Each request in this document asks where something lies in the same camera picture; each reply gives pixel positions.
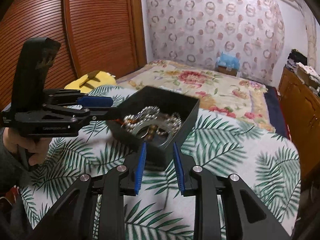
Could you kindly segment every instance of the human hand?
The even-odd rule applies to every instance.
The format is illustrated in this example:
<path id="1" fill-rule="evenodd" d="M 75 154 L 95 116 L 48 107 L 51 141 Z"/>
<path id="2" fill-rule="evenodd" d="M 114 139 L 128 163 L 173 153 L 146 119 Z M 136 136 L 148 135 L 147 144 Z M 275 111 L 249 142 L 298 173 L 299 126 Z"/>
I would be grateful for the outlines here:
<path id="1" fill-rule="evenodd" d="M 20 136 L 15 129 L 8 127 L 6 127 L 3 132 L 3 144 L 9 152 L 17 154 L 19 145 L 27 149 L 28 152 L 34 153 L 29 158 L 29 164 L 31 166 L 44 162 L 51 140 L 52 138 L 41 138 L 38 142 L 35 142 L 32 139 Z"/>

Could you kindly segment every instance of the person's arm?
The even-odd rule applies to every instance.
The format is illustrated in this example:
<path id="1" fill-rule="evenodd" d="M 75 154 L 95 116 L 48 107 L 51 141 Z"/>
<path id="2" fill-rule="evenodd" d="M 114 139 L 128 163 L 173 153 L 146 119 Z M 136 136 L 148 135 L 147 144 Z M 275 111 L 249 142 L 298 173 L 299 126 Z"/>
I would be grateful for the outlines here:
<path id="1" fill-rule="evenodd" d="M 21 137 L 17 131 L 11 128 L 0 130 L 0 193 L 5 193 L 17 184 L 20 176 L 25 171 L 18 156 L 18 146 L 34 153 L 29 164 L 41 164 L 44 162 L 51 138 L 41 138 L 35 143 L 33 140 Z"/>

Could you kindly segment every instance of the curtain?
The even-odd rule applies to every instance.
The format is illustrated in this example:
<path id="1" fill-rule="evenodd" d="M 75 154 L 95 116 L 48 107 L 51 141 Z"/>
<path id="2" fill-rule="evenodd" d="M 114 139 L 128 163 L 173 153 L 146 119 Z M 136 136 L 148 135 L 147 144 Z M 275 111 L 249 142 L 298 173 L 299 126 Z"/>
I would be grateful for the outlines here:
<path id="1" fill-rule="evenodd" d="M 214 69 L 226 53 L 240 75 L 272 83 L 284 44 L 284 22 L 275 0 L 147 0 L 155 59 Z"/>
<path id="2" fill-rule="evenodd" d="M 317 32 L 316 19 L 304 0 L 296 0 L 299 9 L 304 17 L 308 38 L 308 66 L 316 68 L 317 62 Z"/>

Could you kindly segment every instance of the wooden dresser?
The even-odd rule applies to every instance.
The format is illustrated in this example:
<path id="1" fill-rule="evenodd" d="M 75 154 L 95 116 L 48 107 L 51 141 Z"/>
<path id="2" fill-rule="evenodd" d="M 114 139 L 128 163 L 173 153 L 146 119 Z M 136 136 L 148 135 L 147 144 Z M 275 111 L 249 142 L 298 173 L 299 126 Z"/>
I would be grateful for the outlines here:
<path id="1" fill-rule="evenodd" d="M 311 180 L 320 167 L 320 98 L 287 68 L 279 92 L 283 115 L 299 152 L 301 179 Z"/>

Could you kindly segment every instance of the metal screw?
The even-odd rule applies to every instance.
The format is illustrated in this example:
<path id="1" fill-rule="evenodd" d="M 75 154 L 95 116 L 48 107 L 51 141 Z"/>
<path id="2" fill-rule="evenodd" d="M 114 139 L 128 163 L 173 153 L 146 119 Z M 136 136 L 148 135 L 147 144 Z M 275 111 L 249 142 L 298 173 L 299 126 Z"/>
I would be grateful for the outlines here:
<path id="1" fill-rule="evenodd" d="M 195 172 L 201 172 L 202 171 L 202 167 L 201 166 L 193 166 L 192 168 Z"/>
<path id="2" fill-rule="evenodd" d="M 237 174 L 231 174 L 230 175 L 230 179 L 233 181 L 238 181 L 239 180 L 239 176 Z"/>
<path id="3" fill-rule="evenodd" d="M 81 181 L 87 181 L 90 178 L 90 176 L 88 174 L 82 174 L 80 176 L 80 180 Z"/>
<path id="4" fill-rule="evenodd" d="M 125 171 L 126 169 L 127 169 L 127 167 L 124 166 L 124 165 L 119 165 L 119 166 L 117 167 L 117 171 L 120 171 L 120 172 L 123 172 L 123 171 Z"/>

